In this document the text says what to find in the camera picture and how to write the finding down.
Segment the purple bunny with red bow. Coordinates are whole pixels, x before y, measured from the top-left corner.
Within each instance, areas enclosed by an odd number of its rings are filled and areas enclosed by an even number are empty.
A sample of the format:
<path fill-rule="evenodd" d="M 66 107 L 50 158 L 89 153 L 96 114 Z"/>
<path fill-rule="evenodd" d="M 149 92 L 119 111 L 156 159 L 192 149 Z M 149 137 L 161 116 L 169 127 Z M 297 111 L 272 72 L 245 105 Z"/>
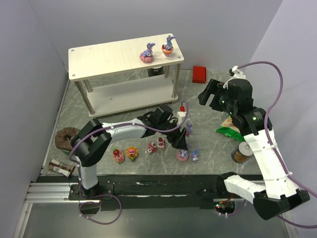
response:
<path fill-rule="evenodd" d="M 190 121 L 186 122 L 186 136 L 189 136 L 192 134 L 192 127 L 193 125 L 191 124 Z"/>

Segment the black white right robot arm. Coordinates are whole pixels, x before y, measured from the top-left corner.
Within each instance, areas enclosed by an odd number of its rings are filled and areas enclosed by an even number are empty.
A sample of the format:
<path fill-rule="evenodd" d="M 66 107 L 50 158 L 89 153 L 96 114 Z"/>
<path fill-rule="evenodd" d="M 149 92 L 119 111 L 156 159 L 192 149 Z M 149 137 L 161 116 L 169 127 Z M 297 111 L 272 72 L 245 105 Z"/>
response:
<path fill-rule="evenodd" d="M 266 112 L 253 105 L 252 85 L 246 79 L 232 79 L 227 84 L 210 80 L 198 96 L 200 105 L 205 105 L 214 95 L 210 107 L 226 112 L 248 143 L 264 179 L 264 185 L 255 184 L 234 172 L 217 178 L 218 193 L 233 193 L 251 202 L 264 219 L 269 220 L 309 201 L 306 190 L 301 190 L 283 169 L 273 142 L 274 131 Z"/>

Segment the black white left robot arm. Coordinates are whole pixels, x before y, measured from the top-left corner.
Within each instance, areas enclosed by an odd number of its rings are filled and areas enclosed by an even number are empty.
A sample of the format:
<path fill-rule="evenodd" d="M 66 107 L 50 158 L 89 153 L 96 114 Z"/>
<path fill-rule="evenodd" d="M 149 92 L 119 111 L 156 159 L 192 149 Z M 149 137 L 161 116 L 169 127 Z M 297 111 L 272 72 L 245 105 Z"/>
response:
<path fill-rule="evenodd" d="M 146 138 L 158 132 L 166 136 L 173 148 L 186 150 L 186 129 L 183 124 L 189 111 L 185 101 L 181 104 L 186 111 L 176 116 L 170 106 L 160 105 L 154 111 L 129 121 L 101 123 L 98 119 L 90 120 L 71 140 L 69 159 L 77 165 L 80 195 L 90 198 L 100 194 L 97 163 L 112 143 Z"/>

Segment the black jar behind shelf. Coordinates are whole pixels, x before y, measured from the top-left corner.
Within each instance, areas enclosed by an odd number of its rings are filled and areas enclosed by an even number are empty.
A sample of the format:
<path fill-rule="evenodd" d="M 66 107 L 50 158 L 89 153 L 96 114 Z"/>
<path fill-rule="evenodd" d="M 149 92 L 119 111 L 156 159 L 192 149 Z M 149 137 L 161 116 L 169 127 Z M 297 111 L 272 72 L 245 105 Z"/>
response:
<path fill-rule="evenodd" d="M 148 76 L 149 77 L 163 75 L 163 74 L 164 74 L 164 67 L 163 66 L 148 69 Z"/>

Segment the white two-tier wooden shelf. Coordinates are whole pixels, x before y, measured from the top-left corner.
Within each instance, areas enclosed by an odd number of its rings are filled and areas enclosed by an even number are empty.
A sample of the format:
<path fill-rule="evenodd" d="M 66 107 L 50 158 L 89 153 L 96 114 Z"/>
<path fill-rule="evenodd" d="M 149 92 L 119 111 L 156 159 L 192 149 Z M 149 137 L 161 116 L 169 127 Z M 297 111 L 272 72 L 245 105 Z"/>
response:
<path fill-rule="evenodd" d="M 161 47 L 168 34 L 88 45 L 68 50 L 69 81 L 78 88 L 92 118 L 174 102 L 184 56 L 172 40 L 173 53 L 166 57 Z M 154 61 L 144 63 L 140 53 L 153 46 Z M 91 87 L 89 81 L 154 67 L 165 67 L 163 75 Z"/>

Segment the strawberry cake toy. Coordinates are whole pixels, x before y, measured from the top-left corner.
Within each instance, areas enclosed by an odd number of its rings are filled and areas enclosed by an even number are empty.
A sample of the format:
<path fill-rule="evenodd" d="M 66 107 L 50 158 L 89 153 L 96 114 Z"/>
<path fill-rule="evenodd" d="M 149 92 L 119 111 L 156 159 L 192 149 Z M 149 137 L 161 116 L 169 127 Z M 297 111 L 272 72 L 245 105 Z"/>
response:
<path fill-rule="evenodd" d="M 162 137 L 157 139 L 157 148 L 164 149 L 165 148 L 165 140 Z"/>

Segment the small purple bunny toy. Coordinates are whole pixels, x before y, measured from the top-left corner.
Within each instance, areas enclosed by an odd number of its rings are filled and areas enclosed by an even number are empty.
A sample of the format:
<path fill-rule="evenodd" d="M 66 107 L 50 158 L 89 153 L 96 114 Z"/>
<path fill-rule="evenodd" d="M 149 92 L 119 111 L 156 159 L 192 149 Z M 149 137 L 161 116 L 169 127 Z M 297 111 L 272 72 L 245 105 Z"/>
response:
<path fill-rule="evenodd" d="M 193 162 L 199 161 L 199 159 L 200 159 L 200 150 L 201 150 L 201 147 L 198 147 L 192 152 L 191 160 Z"/>

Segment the red plastic block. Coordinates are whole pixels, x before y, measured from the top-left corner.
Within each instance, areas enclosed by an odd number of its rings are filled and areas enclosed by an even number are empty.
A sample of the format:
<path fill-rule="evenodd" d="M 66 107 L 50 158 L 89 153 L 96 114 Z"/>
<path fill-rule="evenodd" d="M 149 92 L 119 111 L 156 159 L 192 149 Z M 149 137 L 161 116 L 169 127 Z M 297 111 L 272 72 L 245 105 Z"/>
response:
<path fill-rule="evenodd" d="M 193 66 L 192 82 L 205 84 L 207 80 L 207 69 L 204 66 Z"/>

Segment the pink white roll cake toy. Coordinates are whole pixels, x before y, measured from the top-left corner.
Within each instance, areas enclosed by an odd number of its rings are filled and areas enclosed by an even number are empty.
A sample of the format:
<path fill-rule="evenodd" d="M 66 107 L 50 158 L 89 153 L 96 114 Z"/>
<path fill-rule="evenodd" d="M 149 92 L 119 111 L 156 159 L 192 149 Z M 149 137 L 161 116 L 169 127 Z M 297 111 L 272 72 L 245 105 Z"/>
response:
<path fill-rule="evenodd" d="M 151 142 L 148 144 L 147 152 L 148 153 L 154 153 L 157 150 L 157 145 L 154 142 Z"/>

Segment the green chips bag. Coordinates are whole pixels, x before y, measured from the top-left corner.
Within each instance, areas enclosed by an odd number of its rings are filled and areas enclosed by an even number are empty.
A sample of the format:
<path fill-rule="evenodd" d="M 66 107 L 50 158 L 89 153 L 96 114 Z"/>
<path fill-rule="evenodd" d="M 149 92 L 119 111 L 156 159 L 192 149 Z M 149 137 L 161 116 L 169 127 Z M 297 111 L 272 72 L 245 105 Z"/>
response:
<path fill-rule="evenodd" d="M 239 142 L 245 141 L 244 137 L 240 133 L 240 130 L 233 124 L 232 118 L 230 115 L 227 115 L 225 117 L 220 127 L 216 130 L 216 133 L 228 136 Z"/>

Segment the orange sunflower toy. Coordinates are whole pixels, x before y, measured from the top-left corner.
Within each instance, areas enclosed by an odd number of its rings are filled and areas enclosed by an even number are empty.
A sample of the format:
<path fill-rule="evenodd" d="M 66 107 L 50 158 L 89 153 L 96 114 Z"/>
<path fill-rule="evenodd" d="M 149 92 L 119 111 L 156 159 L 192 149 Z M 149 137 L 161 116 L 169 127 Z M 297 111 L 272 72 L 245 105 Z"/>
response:
<path fill-rule="evenodd" d="M 138 157 L 138 149 L 136 147 L 128 147 L 126 154 L 131 161 L 135 161 Z"/>

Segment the tin can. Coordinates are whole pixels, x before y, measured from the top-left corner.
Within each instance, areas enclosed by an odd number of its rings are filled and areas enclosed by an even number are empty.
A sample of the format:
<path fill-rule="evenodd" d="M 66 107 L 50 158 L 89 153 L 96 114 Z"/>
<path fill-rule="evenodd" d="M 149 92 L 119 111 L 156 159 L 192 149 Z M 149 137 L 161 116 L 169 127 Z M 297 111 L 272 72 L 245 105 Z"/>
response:
<path fill-rule="evenodd" d="M 241 142 L 231 153 L 231 158 L 236 163 L 244 163 L 253 155 L 252 149 L 247 142 Z"/>

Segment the pink strawberry bear toy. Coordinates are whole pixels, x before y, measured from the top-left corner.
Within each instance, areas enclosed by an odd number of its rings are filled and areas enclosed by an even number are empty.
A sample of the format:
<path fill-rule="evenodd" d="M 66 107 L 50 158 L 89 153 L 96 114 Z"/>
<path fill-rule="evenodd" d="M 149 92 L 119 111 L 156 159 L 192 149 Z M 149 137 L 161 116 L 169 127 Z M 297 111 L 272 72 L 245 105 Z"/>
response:
<path fill-rule="evenodd" d="M 117 163 L 122 163 L 125 160 L 124 154 L 121 150 L 114 148 L 112 156 Z"/>

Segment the chocolate donut on green plate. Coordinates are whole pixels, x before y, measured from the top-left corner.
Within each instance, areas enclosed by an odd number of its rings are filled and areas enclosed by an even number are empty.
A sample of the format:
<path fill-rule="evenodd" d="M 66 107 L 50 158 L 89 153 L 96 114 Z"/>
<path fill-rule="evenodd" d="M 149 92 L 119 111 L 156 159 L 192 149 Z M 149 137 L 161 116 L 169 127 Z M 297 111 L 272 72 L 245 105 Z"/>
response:
<path fill-rule="evenodd" d="M 55 146 L 66 155 L 72 150 L 71 140 L 77 135 L 79 129 L 74 127 L 65 127 L 59 130 L 55 135 Z"/>

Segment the brown snack bar wrapper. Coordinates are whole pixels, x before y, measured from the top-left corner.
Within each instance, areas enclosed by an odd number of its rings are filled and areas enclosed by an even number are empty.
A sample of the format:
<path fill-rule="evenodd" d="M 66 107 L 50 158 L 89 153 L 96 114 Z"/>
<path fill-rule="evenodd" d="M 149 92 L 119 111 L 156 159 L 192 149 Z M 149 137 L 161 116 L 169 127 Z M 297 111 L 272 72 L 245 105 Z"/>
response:
<path fill-rule="evenodd" d="M 69 179 L 75 170 L 75 166 L 53 159 L 49 162 L 48 170 L 59 173 Z"/>

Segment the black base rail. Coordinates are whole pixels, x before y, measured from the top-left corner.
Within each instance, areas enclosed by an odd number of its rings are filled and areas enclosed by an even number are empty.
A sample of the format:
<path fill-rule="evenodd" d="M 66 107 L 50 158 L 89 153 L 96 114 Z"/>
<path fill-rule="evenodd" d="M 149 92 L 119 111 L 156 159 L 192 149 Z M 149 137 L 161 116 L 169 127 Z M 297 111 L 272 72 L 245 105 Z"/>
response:
<path fill-rule="evenodd" d="M 187 208 L 213 209 L 216 201 L 240 199 L 217 190 L 217 175 L 108 175 L 98 176 L 99 188 L 88 197 L 71 185 L 70 201 L 93 201 L 102 211 L 115 209 Z"/>

